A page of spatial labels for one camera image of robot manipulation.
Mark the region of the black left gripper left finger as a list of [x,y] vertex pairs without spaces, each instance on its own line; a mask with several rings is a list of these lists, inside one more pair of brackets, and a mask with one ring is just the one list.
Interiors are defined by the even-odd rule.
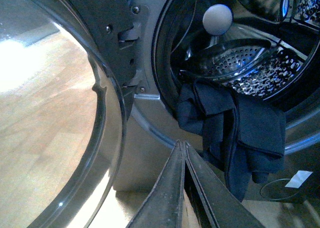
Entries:
[[155,185],[128,228],[181,228],[186,160],[177,141]]

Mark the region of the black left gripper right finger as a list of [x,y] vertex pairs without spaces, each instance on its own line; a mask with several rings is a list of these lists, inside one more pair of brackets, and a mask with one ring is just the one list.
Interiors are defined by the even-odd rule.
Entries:
[[212,228],[262,228],[263,225],[229,192],[213,170],[188,143],[186,164]]

